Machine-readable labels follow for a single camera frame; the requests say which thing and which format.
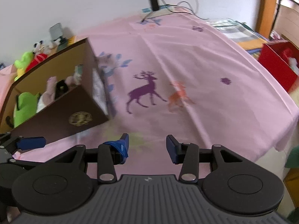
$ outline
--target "white plush toy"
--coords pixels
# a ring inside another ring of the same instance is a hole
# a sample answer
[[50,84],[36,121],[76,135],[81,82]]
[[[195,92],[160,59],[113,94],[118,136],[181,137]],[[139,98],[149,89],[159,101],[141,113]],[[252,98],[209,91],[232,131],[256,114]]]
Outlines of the white plush toy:
[[33,53],[36,55],[41,53],[49,55],[54,47],[55,45],[51,41],[45,42],[41,40],[40,42],[34,44]]

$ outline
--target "purple deer print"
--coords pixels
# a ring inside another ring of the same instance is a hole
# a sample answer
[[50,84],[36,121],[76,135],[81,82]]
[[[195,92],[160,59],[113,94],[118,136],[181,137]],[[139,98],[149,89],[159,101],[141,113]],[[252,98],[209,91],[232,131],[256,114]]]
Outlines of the purple deer print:
[[156,105],[154,103],[154,98],[153,98],[153,94],[156,95],[157,97],[159,97],[161,100],[163,100],[164,102],[167,102],[167,100],[163,99],[156,91],[156,84],[154,82],[154,80],[157,80],[157,78],[153,77],[155,73],[152,71],[142,71],[140,73],[141,77],[138,77],[137,74],[134,75],[134,78],[137,79],[143,79],[143,80],[147,80],[148,84],[144,85],[142,87],[138,87],[136,89],[134,89],[133,91],[129,92],[128,95],[130,97],[129,101],[127,102],[127,112],[129,114],[132,114],[129,110],[129,104],[136,99],[136,103],[141,105],[143,108],[148,108],[148,106],[143,105],[142,103],[139,102],[139,99],[141,96],[146,95],[149,93],[149,97],[150,97],[150,101],[152,105]]

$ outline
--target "red box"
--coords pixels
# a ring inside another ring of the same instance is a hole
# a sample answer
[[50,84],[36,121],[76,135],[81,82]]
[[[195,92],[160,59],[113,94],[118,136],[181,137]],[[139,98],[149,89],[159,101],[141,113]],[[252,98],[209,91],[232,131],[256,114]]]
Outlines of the red box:
[[299,50],[289,41],[279,41],[264,44],[258,61],[271,73],[271,75],[288,92],[292,92],[299,86],[298,76],[279,55],[290,48],[293,57],[299,63]]

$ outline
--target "purple snowflake print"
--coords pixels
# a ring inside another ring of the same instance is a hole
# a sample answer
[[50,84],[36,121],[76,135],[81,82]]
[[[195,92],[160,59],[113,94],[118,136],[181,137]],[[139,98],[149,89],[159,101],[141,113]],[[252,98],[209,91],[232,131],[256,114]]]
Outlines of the purple snowflake print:
[[193,26],[192,29],[195,30],[195,31],[198,31],[198,32],[204,31],[204,28],[198,27],[198,26]]
[[226,85],[231,85],[231,79],[227,77],[221,78],[220,81]]

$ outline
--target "gray ribbed panel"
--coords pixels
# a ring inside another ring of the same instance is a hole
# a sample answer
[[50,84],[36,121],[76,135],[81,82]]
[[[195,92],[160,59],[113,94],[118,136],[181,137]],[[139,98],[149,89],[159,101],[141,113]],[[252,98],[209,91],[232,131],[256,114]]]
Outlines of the gray ribbed panel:
[[240,217],[216,209],[196,186],[173,175],[124,175],[102,185],[78,210],[53,217],[22,213],[13,224],[280,224],[273,212],[262,217]]

